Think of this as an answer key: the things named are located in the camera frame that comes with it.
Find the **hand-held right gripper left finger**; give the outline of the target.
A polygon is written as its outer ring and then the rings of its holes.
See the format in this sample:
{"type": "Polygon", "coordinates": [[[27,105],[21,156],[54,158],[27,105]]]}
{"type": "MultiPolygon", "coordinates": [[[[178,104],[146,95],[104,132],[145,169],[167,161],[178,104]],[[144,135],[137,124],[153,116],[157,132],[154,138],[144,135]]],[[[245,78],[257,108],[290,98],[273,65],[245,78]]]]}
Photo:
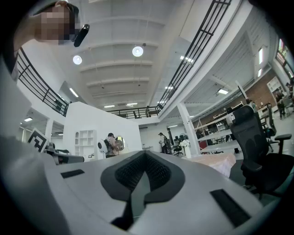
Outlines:
{"type": "Polygon", "coordinates": [[[108,167],[127,164],[142,151],[103,160],[56,165],[53,157],[45,155],[45,176],[51,197],[57,205],[47,222],[55,235],[147,235],[143,217],[134,224],[131,202],[113,199],[108,190],[122,197],[126,188],[114,174],[103,173],[108,167]]]}

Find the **black office chair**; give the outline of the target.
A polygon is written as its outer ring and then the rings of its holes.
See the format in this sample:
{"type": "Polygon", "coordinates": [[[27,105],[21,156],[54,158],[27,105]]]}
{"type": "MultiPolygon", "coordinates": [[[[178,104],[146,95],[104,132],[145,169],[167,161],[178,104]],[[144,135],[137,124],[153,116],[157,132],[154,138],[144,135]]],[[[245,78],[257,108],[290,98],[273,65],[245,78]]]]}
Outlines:
{"type": "Polygon", "coordinates": [[[250,192],[281,197],[276,192],[289,176],[294,167],[294,157],[283,154],[283,142],[292,135],[284,134],[276,137],[279,143],[278,153],[269,153],[269,143],[262,128],[259,115],[249,106],[243,106],[233,113],[235,119],[230,130],[236,138],[243,153],[241,170],[246,186],[254,186],[250,192]]]}

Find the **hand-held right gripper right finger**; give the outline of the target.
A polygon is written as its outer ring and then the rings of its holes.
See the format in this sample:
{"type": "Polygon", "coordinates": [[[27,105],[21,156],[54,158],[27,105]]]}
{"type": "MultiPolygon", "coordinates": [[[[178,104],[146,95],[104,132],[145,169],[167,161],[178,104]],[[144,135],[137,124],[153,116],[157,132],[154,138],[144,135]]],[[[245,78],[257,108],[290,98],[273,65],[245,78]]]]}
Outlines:
{"type": "Polygon", "coordinates": [[[249,216],[259,200],[215,169],[171,155],[159,156],[182,169],[185,183],[170,201],[148,204],[129,232],[134,235],[222,235],[234,228],[211,191],[223,189],[249,216]]]}

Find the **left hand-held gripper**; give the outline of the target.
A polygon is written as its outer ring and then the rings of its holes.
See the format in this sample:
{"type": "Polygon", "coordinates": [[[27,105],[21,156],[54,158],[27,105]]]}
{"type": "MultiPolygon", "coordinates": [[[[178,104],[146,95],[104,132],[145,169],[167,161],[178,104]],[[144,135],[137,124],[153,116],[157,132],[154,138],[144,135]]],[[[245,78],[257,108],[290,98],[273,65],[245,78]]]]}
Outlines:
{"type": "Polygon", "coordinates": [[[71,155],[67,150],[57,150],[55,144],[50,142],[49,139],[36,128],[30,133],[27,143],[36,148],[38,152],[51,155],[56,165],[85,161],[83,156],[71,155]]]}

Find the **black balcony railing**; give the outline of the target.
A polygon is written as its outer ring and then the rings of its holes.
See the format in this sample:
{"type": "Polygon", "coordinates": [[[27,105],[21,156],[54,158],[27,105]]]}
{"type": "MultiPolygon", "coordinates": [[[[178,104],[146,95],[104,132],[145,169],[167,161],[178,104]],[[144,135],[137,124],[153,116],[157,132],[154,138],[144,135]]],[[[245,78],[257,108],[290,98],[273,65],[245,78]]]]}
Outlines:
{"type": "Polygon", "coordinates": [[[65,117],[69,103],[63,100],[40,76],[22,48],[18,53],[17,68],[22,84],[39,100],[65,117]]]}
{"type": "Polygon", "coordinates": [[[182,56],[181,62],[176,67],[176,71],[173,73],[168,86],[164,89],[164,93],[158,100],[156,106],[126,108],[113,110],[110,111],[110,113],[126,119],[157,116],[166,106],[166,103],[170,101],[174,93],[179,89],[179,86],[203,53],[231,3],[232,0],[212,0],[191,44],[182,56]]]}

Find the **white column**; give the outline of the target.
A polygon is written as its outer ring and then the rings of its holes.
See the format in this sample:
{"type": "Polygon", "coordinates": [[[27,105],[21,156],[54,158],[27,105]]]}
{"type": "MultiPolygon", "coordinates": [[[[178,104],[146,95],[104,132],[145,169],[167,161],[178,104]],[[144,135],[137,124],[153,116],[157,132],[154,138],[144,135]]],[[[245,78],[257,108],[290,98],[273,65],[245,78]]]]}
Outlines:
{"type": "Polygon", "coordinates": [[[195,132],[192,120],[190,118],[190,114],[188,113],[188,110],[184,103],[179,103],[177,105],[177,108],[183,120],[183,124],[190,141],[191,154],[200,155],[199,143],[198,143],[198,139],[196,136],[196,132],[195,132]]]}

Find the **pink floral tablecloth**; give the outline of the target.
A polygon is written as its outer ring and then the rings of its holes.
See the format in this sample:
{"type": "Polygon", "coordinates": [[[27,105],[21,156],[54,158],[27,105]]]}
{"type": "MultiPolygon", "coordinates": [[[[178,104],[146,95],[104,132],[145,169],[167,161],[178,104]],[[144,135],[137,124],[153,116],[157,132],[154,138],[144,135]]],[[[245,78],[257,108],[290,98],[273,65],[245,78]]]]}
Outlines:
{"type": "Polygon", "coordinates": [[[209,166],[228,178],[230,177],[231,168],[236,163],[236,157],[232,153],[204,154],[191,158],[182,157],[182,159],[209,166]]]}

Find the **white shelf unit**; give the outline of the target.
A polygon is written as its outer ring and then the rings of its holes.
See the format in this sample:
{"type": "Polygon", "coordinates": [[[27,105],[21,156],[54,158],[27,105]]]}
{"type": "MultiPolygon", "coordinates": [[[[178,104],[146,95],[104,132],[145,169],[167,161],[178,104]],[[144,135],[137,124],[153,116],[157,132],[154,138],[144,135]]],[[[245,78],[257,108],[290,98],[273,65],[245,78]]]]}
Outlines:
{"type": "Polygon", "coordinates": [[[97,160],[96,130],[81,130],[75,132],[74,153],[83,157],[84,161],[97,160]]]}

